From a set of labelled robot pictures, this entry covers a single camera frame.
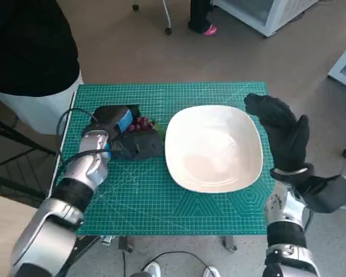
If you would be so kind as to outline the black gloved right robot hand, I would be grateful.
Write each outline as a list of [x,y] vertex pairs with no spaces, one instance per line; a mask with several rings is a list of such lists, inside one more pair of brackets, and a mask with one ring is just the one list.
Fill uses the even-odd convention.
[[267,133],[274,167],[286,173],[305,168],[308,117],[297,118],[287,104],[269,95],[250,93],[244,103],[246,112],[256,116]]

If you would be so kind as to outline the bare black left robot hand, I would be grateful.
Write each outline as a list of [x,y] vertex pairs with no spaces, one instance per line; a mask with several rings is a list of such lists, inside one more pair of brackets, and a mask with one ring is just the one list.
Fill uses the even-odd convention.
[[91,122],[98,126],[105,127],[109,133],[114,131],[117,134],[121,134],[125,132],[140,115],[138,104],[106,105],[95,110]]

